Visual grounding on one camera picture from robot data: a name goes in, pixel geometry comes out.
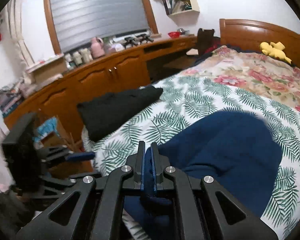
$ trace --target wooden headboard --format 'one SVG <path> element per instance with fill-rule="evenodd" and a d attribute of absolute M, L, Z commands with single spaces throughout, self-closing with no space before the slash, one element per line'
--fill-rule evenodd
<path fill-rule="evenodd" d="M 285 54 L 300 68 L 300 34 L 278 25 L 236 19 L 220 19 L 221 44 L 240 46 L 260 51 L 261 42 L 279 41 L 285 45 Z"/>

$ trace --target bed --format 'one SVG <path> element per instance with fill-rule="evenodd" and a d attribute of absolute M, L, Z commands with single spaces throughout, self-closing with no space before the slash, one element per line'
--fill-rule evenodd
<path fill-rule="evenodd" d="M 221 46 L 205 61 L 155 84 L 163 88 L 160 100 L 117 131 L 93 142 L 83 129 L 84 148 L 96 152 L 94 167 L 107 175 L 136 153 L 139 140 L 144 140 L 146 147 L 154 141 L 165 143 L 220 110 L 255 115 L 265 120 L 282 148 L 274 190 L 261 220 L 280 240 L 293 238 L 300 230 L 300 35 L 268 23 L 225 19 L 220 19 L 220 33 L 222 44 L 243 50 L 258 51 L 263 41 L 281 41 L 298 67 Z M 128 214 L 123 214 L 123 221 L 132 234 L 139 230 Z"/>

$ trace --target metal screw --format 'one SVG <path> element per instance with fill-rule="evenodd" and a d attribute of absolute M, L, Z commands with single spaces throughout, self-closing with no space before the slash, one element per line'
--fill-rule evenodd
<path fill-rule="evenodd" d="M 93 177 L 91 177 L 91 176 L 85 176 L 83 178 L 84 183 L 91 183 L 92 181 L 93 181 Z"/>
<path fill-rule="evenodd" d="M 131 167 L 129 165 L 124 165 L 121 167 L 121 170 L 123 172 L 128 172 L 128 171 L 131 171 Z"/>
<path fill-rule="evenodd" d="M 212 183 L 213 182 L 213 177 L 211 177 L 211 176 L 205 176 L 204 178 L 203 178 L 203 180 L 206 182 L 206 183 Z"/>
<path fill-rule="evenodd" d="M 166 167 L 166 172 L 168 173 L 174 173 L 176 171 L 176 168 L 173 166 Z"/>

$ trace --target pink thermos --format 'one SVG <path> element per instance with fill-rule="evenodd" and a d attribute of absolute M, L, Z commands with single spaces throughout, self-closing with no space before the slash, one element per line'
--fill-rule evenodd
<path fill-rule="evenodd" d="M 105 54 L 103 40 L 101 38 L 94 37 L 91 39 L 91 52 L 94 58 L 101 57 Z"/>

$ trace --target leaf-patterned bedsheet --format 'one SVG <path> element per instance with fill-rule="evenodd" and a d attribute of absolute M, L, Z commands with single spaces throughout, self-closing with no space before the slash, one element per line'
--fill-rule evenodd
<path fill-rule="evenodd" d="M 282 161 L 269 204 L 261 219 L 279 239 L 284 239 L 300 219 L 300 112 L 242 88 L 214 83 L 209 78 L 181 73 L 158 82 L 160 100 L 98 142 L 82 131 L 84 147 L 94 151 L 94 167 L 103 175 L 125 164 L 137 152 L 138 142 L 146 147 L 162 144 L 215 111 L 244 111 L 263 119 L 282 147 Z"/>

